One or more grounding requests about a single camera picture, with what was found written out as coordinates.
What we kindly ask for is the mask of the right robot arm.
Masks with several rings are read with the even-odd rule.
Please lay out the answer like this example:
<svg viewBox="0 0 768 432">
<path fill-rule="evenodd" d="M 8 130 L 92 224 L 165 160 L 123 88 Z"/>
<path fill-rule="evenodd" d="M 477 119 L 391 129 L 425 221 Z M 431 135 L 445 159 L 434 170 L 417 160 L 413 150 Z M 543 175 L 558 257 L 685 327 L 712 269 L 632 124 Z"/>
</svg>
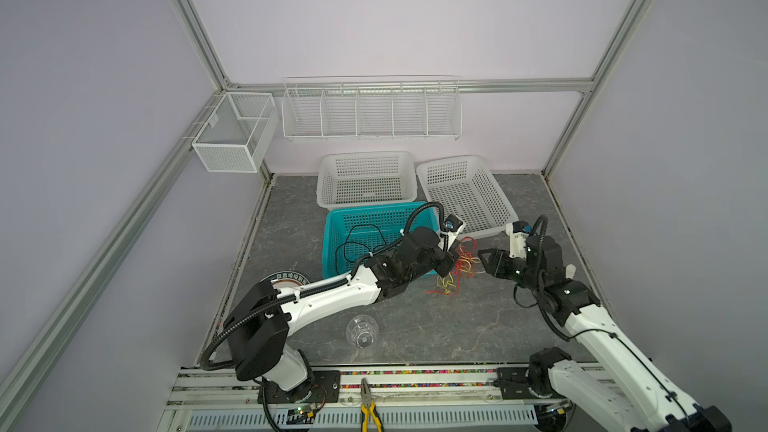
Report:
<svg viewBox="0 0 768 432">
<path fill-rule="evenodd" d="M 541 398 L 560 395 L 609 431 L 730 431 L 715 406 L 702 406 L 670 380 L 620 329 L 600 299 L 576 280 L 550 236 L 516 232 L 507 250 L 479 251 L 487 274 L 530 291 L 547 326 L 585 347 L 619 388 L 614 393 L 558 347 L 531 355 L 526 385 Z"/>
</svg>

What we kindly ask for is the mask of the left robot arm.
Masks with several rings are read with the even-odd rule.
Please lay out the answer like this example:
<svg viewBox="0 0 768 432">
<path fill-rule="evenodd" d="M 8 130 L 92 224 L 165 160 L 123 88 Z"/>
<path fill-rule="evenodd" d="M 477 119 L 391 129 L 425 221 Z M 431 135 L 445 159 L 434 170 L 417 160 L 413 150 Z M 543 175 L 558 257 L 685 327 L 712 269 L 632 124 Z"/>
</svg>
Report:
<svg viewBox="0 0 768 432">
<path fill-rule="evenodd" d="M 357 259 L 343 275 L 301 287 L 254 286 L 205 347 L 199 367 L 232 368 L 240 381 L 259 379 L 301 397 L 315 379 L 303 352 L 287 339 L 321 319 L 391 299 L 429 272 L 447 276 L 459 258 L 456 232 L 418 227 L 381 250 Z"/>
</svg>

